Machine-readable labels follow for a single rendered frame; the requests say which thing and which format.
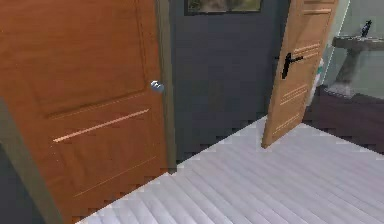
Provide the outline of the silver round door knob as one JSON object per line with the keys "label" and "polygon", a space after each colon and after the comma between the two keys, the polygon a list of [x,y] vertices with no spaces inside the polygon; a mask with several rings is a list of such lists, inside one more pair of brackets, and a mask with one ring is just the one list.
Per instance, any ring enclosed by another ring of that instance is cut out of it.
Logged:
{"label": "silver round door knob", "polygon": [[150,86],[156,92],[162,93],[164,91],[164,85],[157,80],[153,80]]}

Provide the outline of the reddish brown wooden door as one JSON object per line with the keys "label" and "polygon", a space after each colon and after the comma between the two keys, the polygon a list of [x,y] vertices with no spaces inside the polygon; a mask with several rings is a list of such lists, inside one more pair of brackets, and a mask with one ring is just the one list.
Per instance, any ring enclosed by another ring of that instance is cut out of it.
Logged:
{"label": "reddish brown wooden door", "polygon": [[63,224],[167,170],[155,0],[0,0],[0,97]]}

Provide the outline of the light brown wooden door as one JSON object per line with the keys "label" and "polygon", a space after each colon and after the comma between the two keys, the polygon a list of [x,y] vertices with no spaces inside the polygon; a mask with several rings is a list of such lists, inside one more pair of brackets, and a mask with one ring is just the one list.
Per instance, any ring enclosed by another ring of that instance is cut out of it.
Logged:
{"label": "light brown wooden door", "polygon": [[[269,147],[302,122],[339,0],[290,0],[261,146]],[[284,60],[303,56],[282,79]]]}

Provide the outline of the black faucet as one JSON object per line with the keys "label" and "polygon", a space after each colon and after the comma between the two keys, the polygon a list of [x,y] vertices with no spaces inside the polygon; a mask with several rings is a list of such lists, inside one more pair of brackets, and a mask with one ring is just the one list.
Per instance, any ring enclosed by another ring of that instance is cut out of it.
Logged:
{"label": "black faucet", "polygon": [[363,26],[363,28],[361,30],[361,37],[366,37],[368,35],[371,24],[372,24],[372,20],[366,21],[365,25]]}

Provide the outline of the framed picture with dark frame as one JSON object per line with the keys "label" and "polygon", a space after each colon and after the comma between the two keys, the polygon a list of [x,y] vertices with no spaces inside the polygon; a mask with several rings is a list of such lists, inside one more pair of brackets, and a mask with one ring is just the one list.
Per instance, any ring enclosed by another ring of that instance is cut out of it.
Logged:
{"label": "framed picture with dark frame", "polygon": [[184,13],[188,16],[256,13],[262,3],[263,0],[184,0]]}

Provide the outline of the grey stone pedestal sink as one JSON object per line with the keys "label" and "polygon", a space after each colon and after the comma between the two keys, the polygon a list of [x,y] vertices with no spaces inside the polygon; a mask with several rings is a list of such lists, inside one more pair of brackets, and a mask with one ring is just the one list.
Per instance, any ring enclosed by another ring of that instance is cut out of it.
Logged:
{"label": "grey stone pedestal sink", "polygon": [[335,81],[328,85],[325,91],[343,98],[352,98],[355,93],[352,82],[355,79],[354,70],[358,58],[363,51],[384,51],[384,38],[363,36],[335,36],[332,45],[346,49],[347,56],[336,76]]}

